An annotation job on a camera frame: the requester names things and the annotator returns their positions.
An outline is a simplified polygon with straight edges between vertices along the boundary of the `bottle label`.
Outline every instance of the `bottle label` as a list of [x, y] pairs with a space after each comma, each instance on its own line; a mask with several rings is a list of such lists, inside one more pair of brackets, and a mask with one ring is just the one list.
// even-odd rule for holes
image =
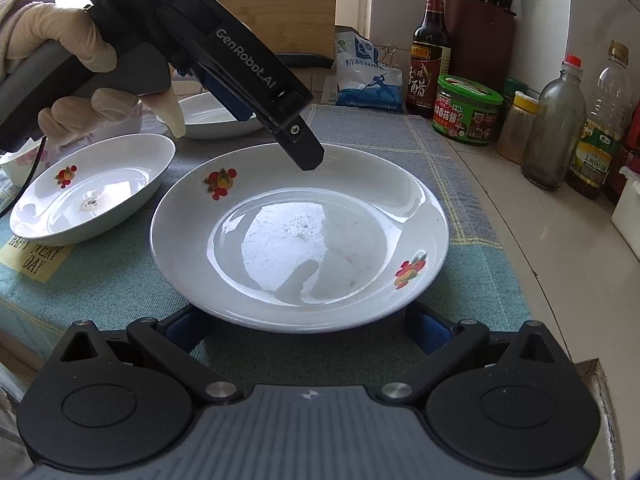
[[569, 170], [590, 186], [599, 189], [609, 173], [609, 165], [617, 148], [618, 141], [612, 135], [588, 120]]
[[433, 109], [438, 78], [449, 73], [451, 49], [421, 41], [411, 47], [411, 67], [406, 100], [409, 104]]
[[494, 133], [496, 115], [494, 110], [457, 101], [441, 92], [433, 111], [433, 127], [452, 139], [487, 144]]

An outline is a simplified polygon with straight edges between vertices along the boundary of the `white bowl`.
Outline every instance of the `white bowl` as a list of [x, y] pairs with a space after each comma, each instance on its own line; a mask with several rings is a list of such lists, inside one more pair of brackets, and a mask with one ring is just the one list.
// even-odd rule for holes
[[259, 130], [262, 124], [255, 116], [237, 121], [210, 92], [187, 97], [180, 101], [188, 139], [215, 140], [241, 137]]
[[414, 300], [449, 247], [438, 200], [387, 160], [325, 150], [314, 171], [264, 144], [180, 179], [150, 230], [169, 284], [214, 316], [269, 332], [342, 330]]
[[[41, 142], [42, 139], [29, 139], [17, 152], [5, 153], [0, 156], [0, 168], [6, 173], [6, 176], [14, 186], [22, 187], [27, 181]], [[36, 178], [59, 160], [60, 150], [57, 146], [48, 142], [44, 145], [44, 150], [42, 150], [42, 155], [33, 177]]]
[[174, 153], [171, 139], [153, 134], [113, 137], [72, 153], [27, 188], [11, 213], [11, 231], [57, 246], [108, 231], [156, 192]]

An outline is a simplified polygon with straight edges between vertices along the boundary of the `soy sauce bottle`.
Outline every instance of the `soy sauce bottle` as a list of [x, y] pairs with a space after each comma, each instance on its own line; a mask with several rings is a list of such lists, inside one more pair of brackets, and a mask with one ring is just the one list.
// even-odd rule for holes
[[438, 78], [449, 73], [450, 37], [444, 23], [444, 0], [427, 0], [422, 25], [414, 32], [406, 111], [430, 119]]

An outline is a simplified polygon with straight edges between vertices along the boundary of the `black cable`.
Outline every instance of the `black cable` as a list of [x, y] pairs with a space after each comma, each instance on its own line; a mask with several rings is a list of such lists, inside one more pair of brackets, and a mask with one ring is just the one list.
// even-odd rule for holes
[[47, 137], [42, 137], [42, 142], [40, 143], [40, 147], [38, 148], [38, 153], [36, 154], [36, 158], [33, 161], [33, 166], [31, 167], [31, 171], [29, 172], [29, 176], [27, 177], [27, 180], [24, 181], [24, 184], [22, 184], [22, 189], [18, 192], [18, 194], [14, 197], [14, 199], [11, 200], [11, 203], [7, 207], [2, 209], [2, 212], [0, 212], [0, 218], [2, 218], [9, 211], [11, 211], [11, 209], [18, 202], [18, 200], [20, 200], [20, 197], [24, 194], [25, 191], [27, 191], [27, 188], [31, 183], [31, 179], [33, 178], [33, 175], [36, 173], [36, 168], [38, 167], [38, 164], [40, 162], [40, 157], [42, 156], [45, 142], [47, 142]]

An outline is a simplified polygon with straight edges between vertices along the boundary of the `spice jar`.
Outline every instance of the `spice jar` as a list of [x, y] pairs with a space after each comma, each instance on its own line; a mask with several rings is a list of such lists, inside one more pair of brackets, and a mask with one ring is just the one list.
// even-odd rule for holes
[[504, 80], [504, 90], [502, 91], [502, 96], [504, 97], [504, 101], [502, 102], [502, 106], [500, 106], [500, 110], [498, 111], [498, 120], [495, 127], [495, 140], [498, 140], [500, 136], [500, 132], [502, 131], [502, 127], [504, 126], [504, 120], [507, 118], [507, 114], [513, 106], [513, 100], [516, 97], [516, 92], [522, 92], [526, 94], [529, 91], [529, 86], [522, 81], [518, 81], [512, 77], [508, 77]]
[[522, 155], [537, 111], [537, 99], [522, 92], [516, 92], [498, 139], [496, 147], [498, 153], [516, 164], [522, 164]]

